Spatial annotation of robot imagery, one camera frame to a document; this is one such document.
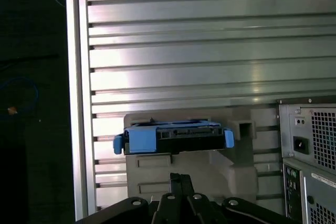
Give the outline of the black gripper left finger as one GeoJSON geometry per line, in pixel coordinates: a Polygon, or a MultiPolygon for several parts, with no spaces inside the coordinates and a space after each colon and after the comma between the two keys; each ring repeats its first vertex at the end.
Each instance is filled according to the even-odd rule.
{"type": "Polygon", "coordinates": [[[76,223],[179,223],[182,199],[182,175],[171,173],[170,192],[159,201],[129,197],[76,223]]]}

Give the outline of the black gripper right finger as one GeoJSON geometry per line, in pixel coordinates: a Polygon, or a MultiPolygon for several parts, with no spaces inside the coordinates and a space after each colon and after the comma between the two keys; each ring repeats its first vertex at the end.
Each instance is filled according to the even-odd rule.
{"type": "Polygon", "coordinates": [[[182,195],[196,223],[298,223],[286,216],[237,197],[226,198],[221,204],[196,193],[190,175],[181,175],[182,195]]]}

